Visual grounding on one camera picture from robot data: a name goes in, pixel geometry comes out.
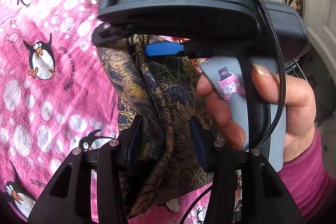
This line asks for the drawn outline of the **magenta sleeve forearm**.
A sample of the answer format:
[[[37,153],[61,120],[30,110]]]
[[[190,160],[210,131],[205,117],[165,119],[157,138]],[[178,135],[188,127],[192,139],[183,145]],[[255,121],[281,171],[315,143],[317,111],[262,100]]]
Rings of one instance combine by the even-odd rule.
[[[278,175],[306,223],[320,221],[330,209],[335,209],[335,179],[324,167],[318,130],[315,130],[309,148],[297,158],[285,162]]]

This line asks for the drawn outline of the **person's right hand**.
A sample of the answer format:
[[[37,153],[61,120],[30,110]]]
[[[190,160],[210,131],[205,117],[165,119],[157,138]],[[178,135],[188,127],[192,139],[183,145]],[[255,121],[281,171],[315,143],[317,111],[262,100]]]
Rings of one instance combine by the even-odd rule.
[[[265,67],[254,64],[251,79],[260,96],[277,103],[279,98],[279,76]],[[231,109],[215,93],[209,80],[201,75],[197,92],[206,96],[206,112],[216,122],[219,132],[234,149],[242,149],[245,142],[244,130],[231,118]],[[289,162],[311,145],[315,135],[314,120],[316,104],[313,89],[303,79],[286,76],[286,135],[284,141],[284,162]]]

